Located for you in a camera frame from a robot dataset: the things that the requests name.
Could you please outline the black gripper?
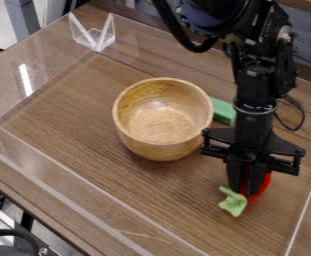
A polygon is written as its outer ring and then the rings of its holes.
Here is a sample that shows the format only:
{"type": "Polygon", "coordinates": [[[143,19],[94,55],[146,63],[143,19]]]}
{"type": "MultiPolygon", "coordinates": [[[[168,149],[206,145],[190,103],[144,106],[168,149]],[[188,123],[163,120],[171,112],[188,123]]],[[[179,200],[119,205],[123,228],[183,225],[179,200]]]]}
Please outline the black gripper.
{"type": "Polygon", "coordinates": [[[274,131],[270,131],[263,144],[238,143],[234,128],[206,128],[202,130],[202,136],[203,155],[223,161],[227,161],[228,155],[236,156],[238,160],[228,160],[226,163],[228,187],[235,193],[240,193],[247,178],[247,198],[263,193],[270,181],[269,169],[289,175],[299,175],[301,159],[306,156],[306,150],[282,139],[274,131]],[[256,160],[265,164],[251,164],[247,171],[246,163],[254,163],[256,160]]]}

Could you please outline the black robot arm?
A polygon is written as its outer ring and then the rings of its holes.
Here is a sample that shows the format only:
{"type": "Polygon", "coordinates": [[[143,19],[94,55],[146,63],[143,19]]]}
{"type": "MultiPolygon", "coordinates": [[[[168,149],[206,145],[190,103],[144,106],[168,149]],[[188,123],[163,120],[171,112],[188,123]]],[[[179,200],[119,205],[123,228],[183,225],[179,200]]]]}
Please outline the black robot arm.
{"type": "Polygon", "coordinates": [[[305,149],[273,130],[277,101],[297,87],[294,32],[277,0],[152,0],[180,45],[195,53],[223,43],[231,59],[236,95],[235,126],[206,128],[202,153],[226,163],[228,186],[247,199],[261,195],[274,171],[297,176],[305,149]]]}

